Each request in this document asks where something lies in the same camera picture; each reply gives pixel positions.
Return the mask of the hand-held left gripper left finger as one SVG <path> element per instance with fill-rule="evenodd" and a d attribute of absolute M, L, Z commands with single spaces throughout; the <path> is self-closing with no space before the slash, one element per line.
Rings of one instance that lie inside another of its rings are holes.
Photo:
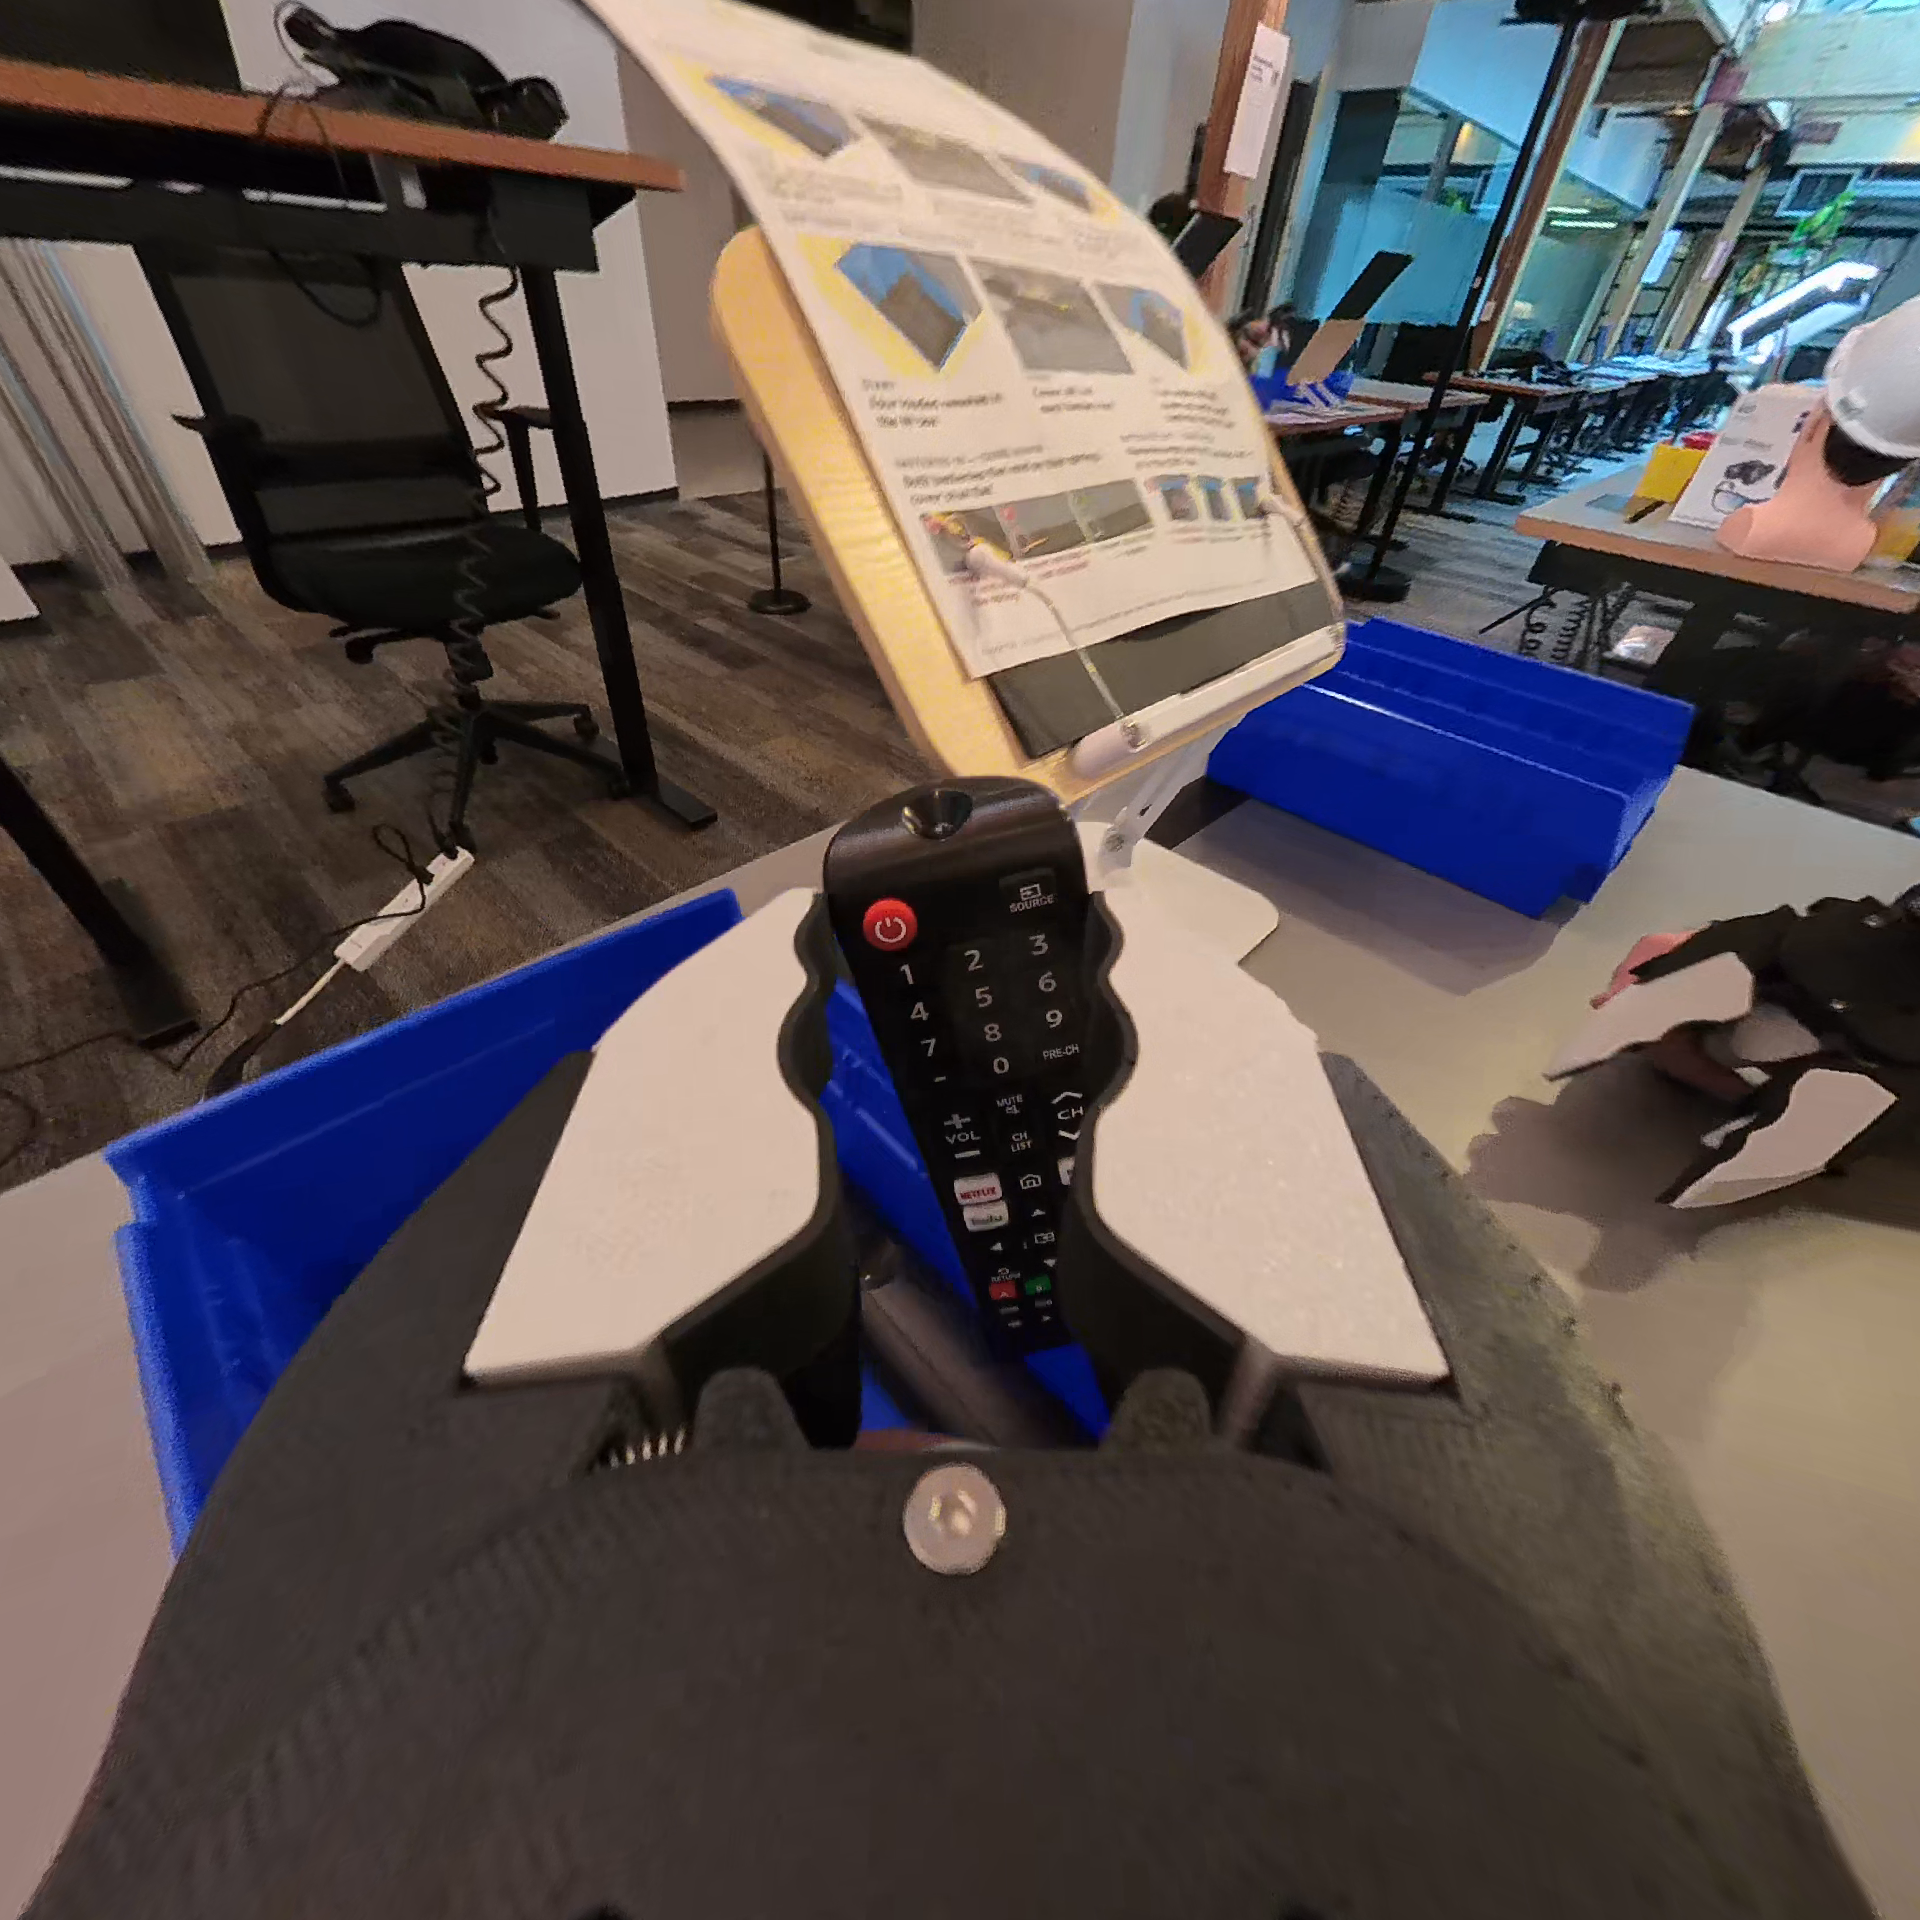
<path fill-rule="evenodd" d="M 825 899 L 789 889 L 609 1024 L 466 1383 L 622 1380 L 667 1437 L 713 1379 L 756 1371 L 813 1446 L 855 1444 L 860 1284 L 822 1112 L 833 954 Z"/>

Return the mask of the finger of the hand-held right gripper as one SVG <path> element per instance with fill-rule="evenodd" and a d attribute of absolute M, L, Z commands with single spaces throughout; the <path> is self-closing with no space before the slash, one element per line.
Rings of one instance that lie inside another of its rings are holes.
<path fill-rule="evenodd" d="M 1662 1191 L 1662 1204 L 1729 1207 L 1798 1187 L 1835 1165 L 1896 1108 L 1896 1092 L 1861 1069 L 1789 1066 L 1743 1106 L 1743 1112 L 1702 1136 L 1702 1152 Z"/>
<path fill-rule="evenodd" d="M 1754 1011 L 1754 1000 L 1756 978 L 1732 952 L 1656 954 L 1585 1014 L 1551 1056 L 1547 1078 L 1577 1077 L 1682 1029 L 1737 1024 Z"/>

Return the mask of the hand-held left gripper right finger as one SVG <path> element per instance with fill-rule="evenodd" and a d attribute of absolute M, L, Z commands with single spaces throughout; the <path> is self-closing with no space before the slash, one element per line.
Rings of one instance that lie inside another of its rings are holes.
<path fill-rule="evenodd" d="M 1182 1374 L 1249 1438 L 1286 1390 L 1451 1383 L 1317 1039 L 1147 894 L 1092 898 L 1056 1296 L 1115 1421 Z"/>

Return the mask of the blue plastic bin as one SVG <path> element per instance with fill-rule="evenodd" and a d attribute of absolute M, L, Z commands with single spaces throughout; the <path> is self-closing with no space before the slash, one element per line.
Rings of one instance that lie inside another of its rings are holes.
<path fill-rule="evenodd" d="M 339 1295 L 552 1069 L 744 919 L 719 889 L 538 957 L 282 1069 L 107 1152 L 115 1237 L 170 1550 Z M 954 1287 L 986 1330 L 852 981 L 827 1000 L 822 1112 L 843 1194 Z M 1067 1342 L 1038 1379 L 1093 1430 Z"/>
<path fill-rule="evenodd" d="M 1541 919 L 1587 906 L 1677 768 L 1694 708 L 1398 620 L 1211 751 L 1227 793 Z"/>

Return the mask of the grey desk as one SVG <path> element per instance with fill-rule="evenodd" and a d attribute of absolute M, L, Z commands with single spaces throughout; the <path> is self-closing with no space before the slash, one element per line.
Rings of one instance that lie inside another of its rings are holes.
<path fill-rule="evenodd" d="M 1914 844 L 1676 774 L 1595 899 L 1548 923 L 1253 803 L 1186 853 L 1278 911 L 1247 970 L 1572 1291 L 1595 1369 L 1691 1479 L 1858 1880 L 1914 1916 L 1908 1182 L 1665 1212 L 1687 1103 L 1644 1064 L 1541 1078 L 1637 937 L 1890 898 Z M 103 1158 L 5 1191 L 5 1916 L 84 1797 L 172 1559 L 115 1274 L 125 1215 Z"/>

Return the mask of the brown top standing desk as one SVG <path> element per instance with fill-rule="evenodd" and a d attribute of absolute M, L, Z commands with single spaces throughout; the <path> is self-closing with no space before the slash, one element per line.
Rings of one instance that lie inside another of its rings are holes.
<path fill-rule="evenodd" d="M 5 239 L 593 273 L 652 156 L 1 61 Z"/>

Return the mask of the pink mannequin head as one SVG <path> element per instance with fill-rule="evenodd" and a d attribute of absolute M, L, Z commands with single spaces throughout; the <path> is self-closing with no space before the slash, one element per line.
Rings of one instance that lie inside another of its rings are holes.
<path fill-rule="evenodd" d="M 1879 444 L 1848 432 L 1819 401 L 1775 494 L 1732 510 L 1714 541 L 1743 560 L 1857 570 L 1877 540 L 1875 497 L 1914 455 L 1914 443 Z"/>

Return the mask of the wooden top table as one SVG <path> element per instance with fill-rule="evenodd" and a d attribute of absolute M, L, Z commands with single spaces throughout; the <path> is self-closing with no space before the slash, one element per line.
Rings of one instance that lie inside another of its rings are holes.
<path fill-rule="evenodd" d="M 1848 611 L 1870 611 L 1894 619 L 1918 611 L 1914 570 L 1870 569 L 1832 570 L 1819 565 L 1754 560 L 1718 545 L 1711 531 L 1673 524 L 1668 503 L 1640 522 L 1628 522 L 1622 482 L 1610 474 L 1582 490 L 1564 491 L 1537 509 L 1522 510 L 1515 531 L 1522 540 L 1557 541 L 1620 562 L 1649 562 L 1662 570 L 1679 570 L 1711 586 L 1732 586 L 1794 595 L 1802 599 L 1835 603 Z"/>

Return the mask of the black table leg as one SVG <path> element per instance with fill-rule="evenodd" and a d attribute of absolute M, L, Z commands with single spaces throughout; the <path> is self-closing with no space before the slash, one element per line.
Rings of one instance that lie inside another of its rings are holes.
<path fill-rule="evenodd" d="M 521 301 L 538 356 L 572 549 L 583 576 L 591 644 L 613 723 L 613 748 L 631 798 L 685 831 L 716 826 L 716 810 L 659 774 L 621 578 L 613 562 L 602 486 L 591 457 L 589 420 L 562 327 L 558 276 L 521 268 Z"/>

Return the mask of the black floor stand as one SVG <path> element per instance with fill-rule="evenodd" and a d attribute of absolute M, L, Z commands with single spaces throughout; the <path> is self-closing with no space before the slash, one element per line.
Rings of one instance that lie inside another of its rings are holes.
<path fill-rule="evenodd" d="M 772 468 L 772 457 L 760 451 L 762 468 L 762 534 L 764 534 L 764 584 L 747 599 L 751 614 L 793 619 L 809 611 L 809 599 L 801 590 L 791 586 L 784 576 L 784 541 L 781 541 L 781 484 Z"/>

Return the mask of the white hard hat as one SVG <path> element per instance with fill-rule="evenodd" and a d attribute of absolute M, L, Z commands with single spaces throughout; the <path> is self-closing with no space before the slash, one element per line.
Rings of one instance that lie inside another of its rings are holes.
<path fill-rule="evenodd" d="M 1825 367 L 1825 407 L 1837 432 L 1877 457 L 1918 460 L 1918 310 L 1908 297 L 1858 323 Z"/>

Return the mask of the row of work tables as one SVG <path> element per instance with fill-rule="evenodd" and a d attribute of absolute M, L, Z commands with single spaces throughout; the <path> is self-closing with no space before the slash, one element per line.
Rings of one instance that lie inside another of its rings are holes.
<path fill-rule="evenodd" d="M 1391 464 L 1381 490 L 1416 468 L 1409 505 L 1455 515 L 1456 501 L 1522 509 L 1587 464 L 1649 451 L 1669 428 L 1686 434 L 1726 389 L 1708 359 L 1628 356 L 1564 378 L 1456 373 L 1424 443 L 1430 385 L 1352 378 L 1335 398 L 1274 401 L 1268 420 L 1294 439 L 1373 436 Z"/>

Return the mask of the white paper notice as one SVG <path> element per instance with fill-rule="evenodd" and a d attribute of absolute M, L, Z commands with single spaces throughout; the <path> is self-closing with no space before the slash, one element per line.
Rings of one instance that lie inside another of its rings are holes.
<path fill-rule="evenodd" d="M 1278 122 L 1289 77 L 1289 38 L 1260 22 L 1238 81 L 1235 114 L 1227 132 L 1227 150 L 1221 161 L 1223 176 L 1256 178 L 1268 134 Z"/>

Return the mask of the printed instruction sheet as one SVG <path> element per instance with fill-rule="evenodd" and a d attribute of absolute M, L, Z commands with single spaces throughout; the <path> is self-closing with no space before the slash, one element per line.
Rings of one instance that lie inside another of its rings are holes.
<path fill-rule="evenodd" d="M 923 61 L 751 6 L 591 6 L 722 165 L 964 676 L 1338 599 L 1235 347 L 1155 226 Z"/>

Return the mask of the black headset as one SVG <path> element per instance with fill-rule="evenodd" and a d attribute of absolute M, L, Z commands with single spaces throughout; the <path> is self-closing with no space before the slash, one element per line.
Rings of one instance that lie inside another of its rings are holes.
<path fill-rule="evenodd" d="M 276 35 L 322 73 L 313 106 L 400 115 L 501 138 L 554 139 L 568 109 L 554 81 L 506 77 L 479 47 L 401 18 L 334 27 L 309 6 L 276 6 Z"/>

